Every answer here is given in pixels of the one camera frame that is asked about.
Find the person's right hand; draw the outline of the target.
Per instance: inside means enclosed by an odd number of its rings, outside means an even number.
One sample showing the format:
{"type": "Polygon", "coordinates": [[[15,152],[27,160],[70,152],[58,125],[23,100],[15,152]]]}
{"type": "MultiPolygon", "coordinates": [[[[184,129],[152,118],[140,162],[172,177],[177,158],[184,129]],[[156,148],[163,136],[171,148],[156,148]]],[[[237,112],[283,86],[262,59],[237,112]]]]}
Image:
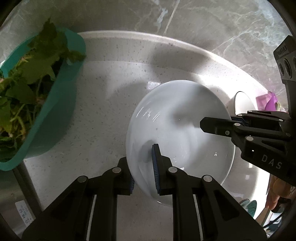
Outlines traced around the person's right hand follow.
{"type": "Polygon", "coordinates": [[[269,210],[273,210],[276,207],[280,197],[294,200],[295,186],[292,186],[280,178],[271,175],[269,178],[268,194],[265,207],[269,210]]]}

